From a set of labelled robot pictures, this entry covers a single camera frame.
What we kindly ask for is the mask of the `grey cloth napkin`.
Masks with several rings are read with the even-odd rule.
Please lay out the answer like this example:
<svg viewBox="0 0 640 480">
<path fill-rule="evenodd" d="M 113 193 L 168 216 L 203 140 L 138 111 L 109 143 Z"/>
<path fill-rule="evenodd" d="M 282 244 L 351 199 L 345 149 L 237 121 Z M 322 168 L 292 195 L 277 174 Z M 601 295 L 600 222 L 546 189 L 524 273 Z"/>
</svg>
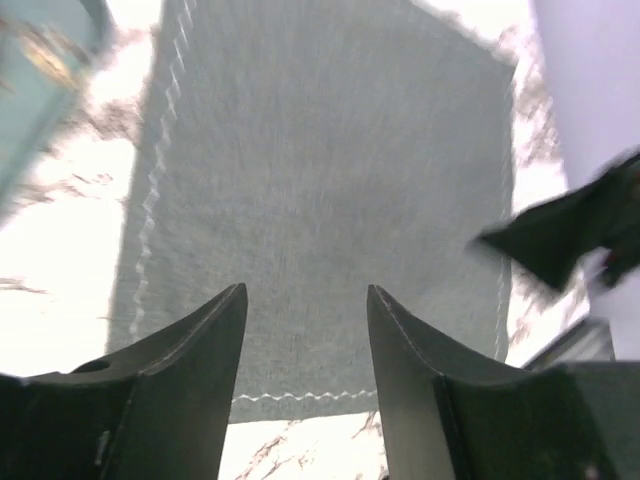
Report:
<svg viewBox="0 0 640 480">
<path fill-rule="evenodd" d="M 408 1 L 168 1 L 108 347 L 243 283 L 235 422 L 376 408 L 366 292 L 497 360 L 513 70 Z"/>
</svg>

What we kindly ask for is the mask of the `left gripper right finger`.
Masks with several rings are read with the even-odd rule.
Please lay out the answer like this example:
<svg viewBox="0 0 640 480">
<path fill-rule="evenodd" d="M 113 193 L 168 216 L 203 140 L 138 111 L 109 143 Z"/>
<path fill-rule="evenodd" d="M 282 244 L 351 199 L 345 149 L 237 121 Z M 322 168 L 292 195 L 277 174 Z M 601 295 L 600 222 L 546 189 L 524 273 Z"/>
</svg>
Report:
<svg viewBox="0 0 640 480">
<path fill-rule="evenodd" d="M 490 359 L 412 315 L 383 288 L 367 321 L 394 479 L 635 479 L 639 366 Z"/>
</svg>

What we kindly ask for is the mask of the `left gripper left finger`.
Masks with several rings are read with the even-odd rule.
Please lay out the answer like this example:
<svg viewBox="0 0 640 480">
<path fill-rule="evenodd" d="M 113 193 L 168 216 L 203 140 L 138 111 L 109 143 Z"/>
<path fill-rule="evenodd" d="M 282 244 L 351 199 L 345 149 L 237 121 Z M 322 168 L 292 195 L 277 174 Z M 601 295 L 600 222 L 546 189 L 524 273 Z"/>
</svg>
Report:
<svg viewBox="0 0 640 480">
<path fill-rule="evenodd" d="M 236 284 L 187 317 L 70 373 L 1 379 L 1 475 L 218 476 L 245 332 Z"/>
</svg>

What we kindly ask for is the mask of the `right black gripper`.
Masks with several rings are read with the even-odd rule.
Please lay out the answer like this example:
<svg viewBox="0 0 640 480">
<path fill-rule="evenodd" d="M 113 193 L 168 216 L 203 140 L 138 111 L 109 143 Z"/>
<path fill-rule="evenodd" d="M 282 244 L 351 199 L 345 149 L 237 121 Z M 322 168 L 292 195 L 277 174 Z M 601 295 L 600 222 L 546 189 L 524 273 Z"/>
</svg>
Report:
<svg viewBox="0 0 640 480">
<path fill-rule="evenodd" d="M 599 281 L 615 287 L 639 267 L 639 154 L 617 158 L 592 182 L 481 231 L 470 245 L 509 259 L 554 291 L 581 258 L 607 251 Z"/>
</svg>

